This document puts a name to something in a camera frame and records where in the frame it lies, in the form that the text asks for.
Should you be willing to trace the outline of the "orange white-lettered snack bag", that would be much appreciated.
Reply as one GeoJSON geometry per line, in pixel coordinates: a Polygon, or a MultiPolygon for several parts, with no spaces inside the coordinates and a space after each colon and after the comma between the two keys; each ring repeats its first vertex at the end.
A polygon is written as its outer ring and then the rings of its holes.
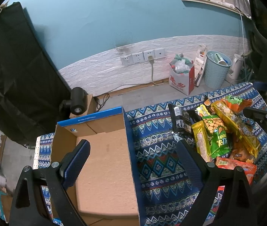
{"type": "Polygon", "coordinates": [[[244,142],[235,134],[232,134],[233,138],[233,149],[229,156],[230,159],[238,160],[241,162],[253,164],[255,157],[251,155],[244,146],[244,142]]]}

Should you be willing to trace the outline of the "long gold biscuit pack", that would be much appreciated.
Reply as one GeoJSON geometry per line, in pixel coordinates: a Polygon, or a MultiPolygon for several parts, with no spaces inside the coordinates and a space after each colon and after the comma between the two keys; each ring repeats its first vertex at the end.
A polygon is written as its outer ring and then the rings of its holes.
{"type": "Polygon", "coordinates": [[[246,150],[255,158],[260,150],[260,142],[246,124],[223,101],[215,101],[212,106],[227,128],[242,140],[246,150]]]}

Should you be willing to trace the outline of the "black barcode snack pack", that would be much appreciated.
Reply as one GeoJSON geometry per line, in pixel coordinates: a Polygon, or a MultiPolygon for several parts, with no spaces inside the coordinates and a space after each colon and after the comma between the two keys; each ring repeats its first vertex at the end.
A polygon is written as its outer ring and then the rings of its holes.
{"type": "Polygon", "coordinates": [[[186,111],[183,111],[179,106],[168,104],[170,117],[172,121],[172,130],[175,133],[192,134],[191,118],[186,111]]]}

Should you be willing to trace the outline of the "flattened cardboard packaging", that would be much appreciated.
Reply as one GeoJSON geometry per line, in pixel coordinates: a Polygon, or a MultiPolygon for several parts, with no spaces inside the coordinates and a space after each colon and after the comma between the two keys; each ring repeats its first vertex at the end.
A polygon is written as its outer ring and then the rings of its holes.
{"type": "Polygon", "coordinates": [[[207,54],[206,45],[200,44],[198,46],[197,54],[194,60],[194,68],[195,68],[194,83],[196,87],[199,87],[204,71],[205,71],[205,64],[206,64],[206,59],[207,59],[206,54],[207,54]]]}

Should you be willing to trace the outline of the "red white paper bag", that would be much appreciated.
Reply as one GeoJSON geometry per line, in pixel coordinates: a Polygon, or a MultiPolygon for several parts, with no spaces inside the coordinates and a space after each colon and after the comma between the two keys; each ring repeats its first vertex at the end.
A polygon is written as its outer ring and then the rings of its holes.
{"type": "Polygon", "coordinates": [[[195,84],[195,67],[183,54],[176,54],[170,62],[169,85],[185,95],[190,95],[195,84]]]}

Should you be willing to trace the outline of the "light blue waste bin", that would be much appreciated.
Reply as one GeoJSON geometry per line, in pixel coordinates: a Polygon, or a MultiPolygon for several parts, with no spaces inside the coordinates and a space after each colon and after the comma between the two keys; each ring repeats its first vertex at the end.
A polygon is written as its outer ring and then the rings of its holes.
{"type": "Polygon", "coordinates": [[[221,87],[232,66],[232,61],[223,53],[209,50],[206,54],[204,82],[211,89],[221,87]]]}

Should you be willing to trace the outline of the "white wall socket row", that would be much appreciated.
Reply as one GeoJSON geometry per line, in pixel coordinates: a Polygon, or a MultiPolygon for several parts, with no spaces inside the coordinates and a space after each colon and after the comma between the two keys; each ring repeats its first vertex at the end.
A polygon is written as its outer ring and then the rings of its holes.
{"type": "Polygon", "coordinates": [[[166,56],[164,48],[157,48],[153,50],[146,50],[144,52],[133,53],[122,56],[121,62],[123,66],[130,66],[137,63],[149,62],[150,59],[163,59],[166,56]]]}

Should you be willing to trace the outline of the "orange green chip bag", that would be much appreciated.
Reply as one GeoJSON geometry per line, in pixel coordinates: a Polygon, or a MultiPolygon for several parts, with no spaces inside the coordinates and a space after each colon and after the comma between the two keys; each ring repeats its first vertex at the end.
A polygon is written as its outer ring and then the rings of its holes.
{"type": "Polygon", "coordinates": [[[235,114],[239,114],[246,107],[251,107],[252,100],[251,99],[243,99],[237,96],[228,95],[222,99],[223,103],[226,104],[228,108],[230,108],[235,114]]]}

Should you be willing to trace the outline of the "white electric kettle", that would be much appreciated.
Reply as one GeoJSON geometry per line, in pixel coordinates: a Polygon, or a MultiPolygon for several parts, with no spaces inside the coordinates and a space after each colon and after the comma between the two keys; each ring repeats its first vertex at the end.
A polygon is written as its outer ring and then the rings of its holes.
{"type": "Polygon", "coordinates": [[[225,79],[230,85],[233,85],[237,81],[239,81],[238,78],[239,78],[243,63],[244,63],[244,58],[241,55],[234,54],[232,65],[225,79]]]}

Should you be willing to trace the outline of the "blue patterned tablecloth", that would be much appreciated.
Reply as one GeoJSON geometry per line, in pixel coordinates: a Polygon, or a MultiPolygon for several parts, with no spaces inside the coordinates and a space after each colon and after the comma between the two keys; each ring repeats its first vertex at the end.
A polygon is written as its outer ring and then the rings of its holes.
{"type": "MultiPolygon", "coordinates": [[[[133,131],[134,151],[146,213],[144,225],[179,225],[195,202],[199,189],[189,180],[176,153],[168,103],[126,112],[133,131]]],[[[54,133],[37,138],[33,167],[51,165],[54,133]]],[[[103,219],[85,216],[93,225],[140,225],[138,218],[103,219]]]]}

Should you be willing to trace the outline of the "open cardboard box blue rim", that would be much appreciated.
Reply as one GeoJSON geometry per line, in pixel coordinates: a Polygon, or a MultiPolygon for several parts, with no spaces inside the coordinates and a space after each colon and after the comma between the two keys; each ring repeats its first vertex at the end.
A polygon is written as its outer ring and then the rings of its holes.
{"type": "Polygon", "coordinates": [[[81,215],[146,222],[133,131],[122,107],[56,125],[52,161],[61,161],[81,140],[90,154],[68,195],[81,215]]]}

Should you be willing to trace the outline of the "green peanut snack bag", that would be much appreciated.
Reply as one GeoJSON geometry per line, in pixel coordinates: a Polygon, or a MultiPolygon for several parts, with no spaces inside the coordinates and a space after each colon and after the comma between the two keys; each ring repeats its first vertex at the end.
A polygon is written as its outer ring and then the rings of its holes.
{"type": "Polygon", "coordinates": [[[204,104],[195,109],[202,118],[209,140],[211,158],[215,159],[230,152],[230,145],[227,139],[227,127],[221,118],[216,114],[211,114],[204,104]]]}

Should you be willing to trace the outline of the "black fabric backdrop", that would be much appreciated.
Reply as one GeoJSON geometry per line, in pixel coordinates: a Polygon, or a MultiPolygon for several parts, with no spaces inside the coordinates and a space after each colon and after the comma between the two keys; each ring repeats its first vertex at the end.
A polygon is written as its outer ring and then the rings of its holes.
{"type": "Polygon", "coordinates": [[[19,2],[0,13],[0,131],[21,145],[55,131],[69,117],[71,91],[36,39],[19,2]]]}

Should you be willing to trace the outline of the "yellow cracker sleeve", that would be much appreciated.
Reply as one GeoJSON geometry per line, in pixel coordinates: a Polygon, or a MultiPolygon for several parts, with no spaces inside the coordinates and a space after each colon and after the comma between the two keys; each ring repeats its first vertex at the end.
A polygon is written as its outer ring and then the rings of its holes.
{"type": "Polygon", "coordinates": [[[192,130],[194,133],[197,153],[204,159],[205,162],[211,162],[211,148],[204,121],[202,120],[193,124],[192,130]]]}

